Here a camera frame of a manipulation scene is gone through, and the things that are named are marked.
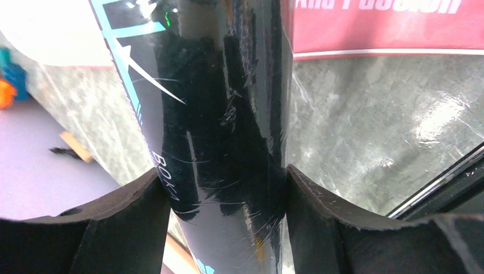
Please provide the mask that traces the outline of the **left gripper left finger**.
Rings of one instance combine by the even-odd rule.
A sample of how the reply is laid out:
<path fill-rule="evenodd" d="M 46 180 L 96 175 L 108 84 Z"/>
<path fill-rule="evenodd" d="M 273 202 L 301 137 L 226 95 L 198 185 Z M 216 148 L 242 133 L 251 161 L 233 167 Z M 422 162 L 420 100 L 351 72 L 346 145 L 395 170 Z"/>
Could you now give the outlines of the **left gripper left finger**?
<path fill-rule="evenodd" d="M 2 273 L 160 273 L 170 205 L 154 170 L 96 200 L 1 220 Z"/>

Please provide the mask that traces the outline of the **black shuttlecock tube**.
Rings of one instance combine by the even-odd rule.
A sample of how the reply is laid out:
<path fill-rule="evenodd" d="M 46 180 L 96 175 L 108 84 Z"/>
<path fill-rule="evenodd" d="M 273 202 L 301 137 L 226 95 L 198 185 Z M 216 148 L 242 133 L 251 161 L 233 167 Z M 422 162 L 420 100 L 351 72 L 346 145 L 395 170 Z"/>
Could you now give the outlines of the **black shuttlecock tube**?
<path fill-rule="evenodd" d="M 91 1 L 202 273 L 280 273 L 289 1 Z"/>

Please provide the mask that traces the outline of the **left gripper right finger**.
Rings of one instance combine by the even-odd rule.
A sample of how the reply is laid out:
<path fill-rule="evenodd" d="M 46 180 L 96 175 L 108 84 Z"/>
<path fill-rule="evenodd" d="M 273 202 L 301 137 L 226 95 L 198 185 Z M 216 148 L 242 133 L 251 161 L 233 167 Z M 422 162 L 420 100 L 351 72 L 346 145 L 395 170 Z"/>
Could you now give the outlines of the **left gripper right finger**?
<path fill-rule="evenodd" d="M 339 197 L 292 165 L 287 171 L 296 273 L 483 272 L 483 215 L 396 220 Z"/>

